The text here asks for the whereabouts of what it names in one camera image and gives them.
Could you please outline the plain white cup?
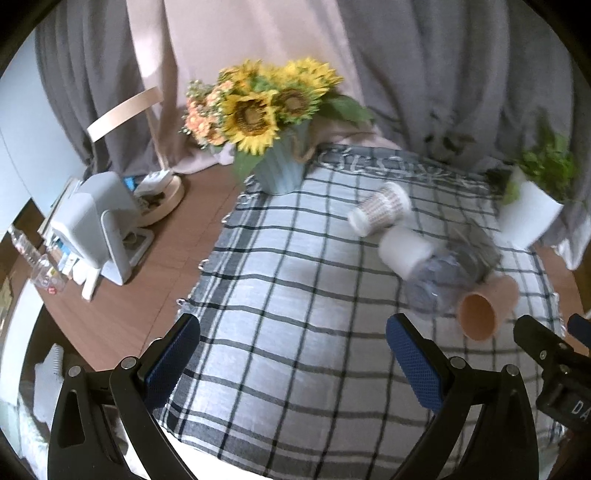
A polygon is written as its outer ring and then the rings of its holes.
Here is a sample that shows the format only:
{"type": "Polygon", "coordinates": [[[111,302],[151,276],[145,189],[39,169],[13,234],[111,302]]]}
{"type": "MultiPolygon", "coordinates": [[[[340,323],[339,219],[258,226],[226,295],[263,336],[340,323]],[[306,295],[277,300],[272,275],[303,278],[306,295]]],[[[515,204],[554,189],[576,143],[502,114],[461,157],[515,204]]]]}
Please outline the plain white cup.
{"type": "Polygon", "coordinates": [[[403,226],[393,226],[382,236],[378,255],[401,279],[407,280],[422,262],[429,259],[438,245],[403,226]]]}

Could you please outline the peach pink cup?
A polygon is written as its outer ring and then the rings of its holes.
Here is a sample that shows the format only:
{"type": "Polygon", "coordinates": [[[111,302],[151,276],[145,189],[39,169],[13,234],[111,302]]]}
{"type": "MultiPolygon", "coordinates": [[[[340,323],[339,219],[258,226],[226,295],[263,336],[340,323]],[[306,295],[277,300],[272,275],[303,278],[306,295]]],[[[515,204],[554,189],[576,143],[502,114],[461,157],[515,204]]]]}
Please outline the peach pink cup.
{"type": "Polygon", "coordinates": [[[508,275],[489,278],[459,302],[457,321],[463,333],[475,341],[492,338],[514,311],[519,285],[508,275]]]}

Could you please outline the dark smoky glass cup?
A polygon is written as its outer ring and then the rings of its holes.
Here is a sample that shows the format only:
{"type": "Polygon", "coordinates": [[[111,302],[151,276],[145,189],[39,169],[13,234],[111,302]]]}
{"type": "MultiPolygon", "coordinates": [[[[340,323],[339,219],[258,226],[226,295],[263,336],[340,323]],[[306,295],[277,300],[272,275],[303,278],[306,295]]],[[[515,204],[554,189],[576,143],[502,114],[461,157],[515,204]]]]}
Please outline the dark smoky glass cup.
{"type": "Polygon", "coordinates": [[[452,228],[448,250],[475,282],[485,279],[502,258],[493,239],[474,221],[452,228]]]}

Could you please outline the clear bluish plastic cup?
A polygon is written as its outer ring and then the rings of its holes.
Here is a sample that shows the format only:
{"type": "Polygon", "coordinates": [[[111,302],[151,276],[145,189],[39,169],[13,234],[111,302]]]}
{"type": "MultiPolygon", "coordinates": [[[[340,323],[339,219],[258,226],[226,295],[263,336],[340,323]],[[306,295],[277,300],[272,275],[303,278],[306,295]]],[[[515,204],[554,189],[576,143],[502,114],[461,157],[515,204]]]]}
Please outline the clear bluish plastic cup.
{"type": "Polygon", "coordinates": [[[482,273],[483,265],[471,250],[440,252],[419,265],[407,280],[409,307],[424,317],[446,314],[482,273]]]}

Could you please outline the patterned paper cup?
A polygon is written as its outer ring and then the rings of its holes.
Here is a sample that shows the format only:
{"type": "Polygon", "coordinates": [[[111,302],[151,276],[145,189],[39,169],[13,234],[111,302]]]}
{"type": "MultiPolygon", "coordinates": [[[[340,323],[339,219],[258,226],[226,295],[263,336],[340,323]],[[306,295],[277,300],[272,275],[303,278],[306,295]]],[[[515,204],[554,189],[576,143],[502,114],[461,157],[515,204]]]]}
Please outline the patterned paper cup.
{"type": "Polygon", "coordinates": [[[349,211],[348,221],[356,235],[367,237],[401,221],[411,209],[407,191],[398,183],[385,182],[349,211]]]}

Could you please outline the white plant pot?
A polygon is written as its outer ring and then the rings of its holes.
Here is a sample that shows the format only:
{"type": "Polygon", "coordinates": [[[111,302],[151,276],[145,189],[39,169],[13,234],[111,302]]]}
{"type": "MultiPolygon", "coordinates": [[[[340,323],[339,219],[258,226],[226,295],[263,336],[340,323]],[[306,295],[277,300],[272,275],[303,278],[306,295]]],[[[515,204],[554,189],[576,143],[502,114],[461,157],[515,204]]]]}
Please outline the white plant pot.
{"type": "Polygon", "coordinates": [[[549,229],[562,209],[562,203],[515,167],[499,207],[500,233],[515,248],[528,249],[549,229]]]}

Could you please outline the green potted plant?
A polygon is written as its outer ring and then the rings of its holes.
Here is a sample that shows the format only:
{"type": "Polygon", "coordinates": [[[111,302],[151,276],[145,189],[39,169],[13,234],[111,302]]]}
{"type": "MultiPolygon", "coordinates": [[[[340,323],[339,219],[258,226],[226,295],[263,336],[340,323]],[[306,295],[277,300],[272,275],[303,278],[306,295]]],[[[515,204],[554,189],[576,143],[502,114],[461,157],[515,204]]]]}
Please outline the green potted plant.
{"type": "Polygon", "coordinates": [[[577,165],[569,139],[556,133],[544,116],[538,120],[536,144],[506,165],[513,173],[520,170],[528,181],[561,204],[573,197],[577,165]]]}

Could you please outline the clear plastic bottle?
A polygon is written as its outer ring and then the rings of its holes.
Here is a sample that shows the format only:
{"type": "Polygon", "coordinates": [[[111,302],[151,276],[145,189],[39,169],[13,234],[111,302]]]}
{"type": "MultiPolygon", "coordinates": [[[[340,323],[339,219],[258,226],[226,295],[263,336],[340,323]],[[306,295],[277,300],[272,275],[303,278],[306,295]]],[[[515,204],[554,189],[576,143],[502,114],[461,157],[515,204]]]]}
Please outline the clear plastic bottle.
{"type": "Polygon", "coordinates": [[[41,254],[26,234],[14,225],[8,228],[8,233],[14,248],[31,267],[31,280],[34,285],[51,295],[61,292],[66,285],[66,278],[51,258],[46,253],[41,254]]]}

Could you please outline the white desk fan heater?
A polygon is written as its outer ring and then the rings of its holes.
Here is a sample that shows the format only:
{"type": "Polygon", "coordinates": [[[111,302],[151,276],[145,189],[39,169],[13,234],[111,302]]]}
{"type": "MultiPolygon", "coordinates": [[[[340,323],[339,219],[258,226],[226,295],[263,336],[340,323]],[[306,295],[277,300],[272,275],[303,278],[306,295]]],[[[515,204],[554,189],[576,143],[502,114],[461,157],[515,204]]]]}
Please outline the white desk fan heater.
{"type": "Polygon", "coordinates": [[[92,299],[100,277],[122,286],[151,246],[139,226],[140,210],[114,172],[93,175],[57,206],[49,225],[85,266],[81,296],[92,299]]]}

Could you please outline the light blue ribbed vase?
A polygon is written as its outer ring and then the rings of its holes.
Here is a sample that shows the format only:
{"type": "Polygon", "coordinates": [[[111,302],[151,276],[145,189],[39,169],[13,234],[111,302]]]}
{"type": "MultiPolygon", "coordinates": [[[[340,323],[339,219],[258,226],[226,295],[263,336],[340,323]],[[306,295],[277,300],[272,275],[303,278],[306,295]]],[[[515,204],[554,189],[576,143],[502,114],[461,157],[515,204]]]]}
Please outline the light blue ribbed vase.
{"type": "Polygon", "coordinates": [[[301,186],[311,147],[310,124],[304,121],[287,127],[254,167],[256,181],[267,195],[286,195],[301,186]]]}

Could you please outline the yellow sunflower bouquet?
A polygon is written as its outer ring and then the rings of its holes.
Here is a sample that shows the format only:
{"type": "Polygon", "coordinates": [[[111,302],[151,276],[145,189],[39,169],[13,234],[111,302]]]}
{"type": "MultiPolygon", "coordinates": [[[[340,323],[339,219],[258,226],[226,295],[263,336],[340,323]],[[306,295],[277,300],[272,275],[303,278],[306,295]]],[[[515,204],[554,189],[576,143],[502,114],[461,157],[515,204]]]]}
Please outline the yellow sunflower bouquet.
{"type": "Polygon", "coordinates": [[[355,127],[373,122],[370,110],[339,92],[342,77],[327,62],[311,57],[277,66],[257,60],[224,68],[214,84],[193,80],[187,86],[180,132],[202,150],[233,148],[236,174],[245,178],[287,141],[290,156],[307,161],[297,128],[310,131],[315,118],[345,121],[355,127]]]}

